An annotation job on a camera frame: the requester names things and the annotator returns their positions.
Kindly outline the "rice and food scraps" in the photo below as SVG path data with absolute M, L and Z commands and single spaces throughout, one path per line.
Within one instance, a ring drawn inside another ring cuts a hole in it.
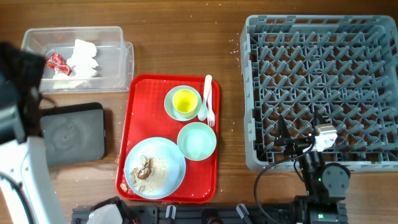
M 141 194 L 158 194 L 165 186 L 169 167 L 163 159 L 141 156 L 140 166 L 131 172 L 131 179 L 135 189 Z

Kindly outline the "large light blue plate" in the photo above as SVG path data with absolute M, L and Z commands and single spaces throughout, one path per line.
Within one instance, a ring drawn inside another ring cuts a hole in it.
M 141 194 L 133 186 L 131 172 L 135 167 L 140 166 L 141 156 L 163 159 L 169 167 L 166 184 L 158 194 Z M 137 143 L 127 155 L 124 165 L 127 186 L 136 195 L 149 200 L 162 199 L 174 193 L 180 187 L 185 177 L 185 171 L 185 157 L 178 146 L 174 142 L 160 137 L 148 138 Z

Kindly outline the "white napkin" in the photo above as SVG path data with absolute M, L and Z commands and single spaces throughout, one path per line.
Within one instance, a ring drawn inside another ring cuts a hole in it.
M 76 39 L 72 56 L 66 61 L 72 69 L 72 73 L 66 76 L 62 72 L 55 72 L 53 88 L 69 89 L 76 88 L 79 85 L 87 85 L 87 81 L 98 74 L 96 67 L 99 64 L 94 59 L 96 54 L 95 44 Z

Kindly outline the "white plastic spoon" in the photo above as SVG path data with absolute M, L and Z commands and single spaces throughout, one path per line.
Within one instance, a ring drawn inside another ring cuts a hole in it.
M 210 90 L 211 90 L 212 79 L 213 79 L 213 77 L 211 75 L 206 75 L 206 77 L 205 77 L 202 104 L 201 104 L 200 110 L 197 114 L 198 119 L 200 121 L 206 120 L 206 117 L 207 117 L 207 113 L 208 113 L 207 100 L 208 100 Z

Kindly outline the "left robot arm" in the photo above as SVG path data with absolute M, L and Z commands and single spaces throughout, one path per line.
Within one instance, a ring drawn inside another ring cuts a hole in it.
M 40 128 L 45 58 L 1 43 L 1 192 L 13 223 L 65 223 Z

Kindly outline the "red candy wrapper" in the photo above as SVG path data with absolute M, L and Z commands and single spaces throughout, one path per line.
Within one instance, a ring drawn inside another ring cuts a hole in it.
M 46 66 L 55 72 L 62 72 L 66 76 L 72 73 L 72 69 L 66 61 L 57 53 L 53 53 L 46 61 Z

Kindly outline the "mint green bowl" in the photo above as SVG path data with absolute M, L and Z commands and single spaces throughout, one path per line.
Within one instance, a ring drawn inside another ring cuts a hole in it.
M 177 146 L 191 161 L 203 161 L 215 151 L 215 132 L 205 123 L 193 122 L 185 125 L 177 136 Z

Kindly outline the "white plastic fork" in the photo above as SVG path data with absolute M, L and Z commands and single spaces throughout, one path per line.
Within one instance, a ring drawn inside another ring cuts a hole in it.
M 213 127 L 215 125 L 215 114 L 213 112 L 213 106 L 212 106 L 212 88 L 209 90 L 208 94 L 208 99 L 207 99 L 207 107 L 208 107 L 208 112 L 207 112 L 207 123 L 209 127 Z

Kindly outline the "yellow plastic cup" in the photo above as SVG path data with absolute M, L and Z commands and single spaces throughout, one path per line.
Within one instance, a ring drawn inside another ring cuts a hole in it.
M 194 91 L 181 89 L 173 95 L 172 104 L 180 116 L 187 118 L 196 110 L 198 99 Z

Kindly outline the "small light blue saucer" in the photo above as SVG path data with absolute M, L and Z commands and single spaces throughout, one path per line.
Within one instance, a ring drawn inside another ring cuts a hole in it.
M 193 114 L 184 118 L 183 116 L 181 116 L 178 111 L 174 108 L 173 104 L 172 104 L 172 98 L 174 96 L 174 94 L 176 94 L 176 92 L 178 92 L 179 90 L 190 90 L 193 92 L 193 94 L 195 95 L 196 99 L 198 100 L 198 104 L 195 108 L 195 110 L 193 111 Z M 186 85 L 180 85 L 180 86 L 176 86 L 173 89 L 171 89 L 165 96 L 165 100 L 164 100 L 164 108 L 167 112 L 167 114 L 173 118 L 174 120 L 177 121 L 189 121 L 191 119 L 193 119 L 199 112 L 200 110 L 200 106 L 201 106 L 201 96 L 199 94 L 199 92 L 196 91 L 196 89 L 190 87 L 190 86 L 186 86 Z

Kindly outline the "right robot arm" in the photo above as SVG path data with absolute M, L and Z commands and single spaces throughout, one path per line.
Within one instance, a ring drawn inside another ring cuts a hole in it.
M 346 198 L 351 173 L 337 163 L 326 163 L 322 152 L 331 148 L 338 135 L 332 123 L 326 122 L 318 112 L 313 114 L 313 133 L 294 139 L 283 116 L 277 122 L 275 146 L 284 146 L 287 155 L 297 156 L 306 196 L 296 196 L 292 202 L 291 223 L 348 223 Z

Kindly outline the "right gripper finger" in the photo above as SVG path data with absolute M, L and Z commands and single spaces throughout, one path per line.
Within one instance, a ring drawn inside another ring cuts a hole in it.
M 318 124 L 325 124 L 325 120 L 320 115 L 318 110 L 314 110 L 314 113 L 313 113 L 313 127 L 315 128 Z
M 277 142 L 287 142 L 288 140 L 291 139 L 291 135 L 289 133 L 289 130 L 287 128 L 285 119 L 282 115 L 279 115 L 278 121 L 277 121 L 277 136 L 276 136 L 276 141 Z

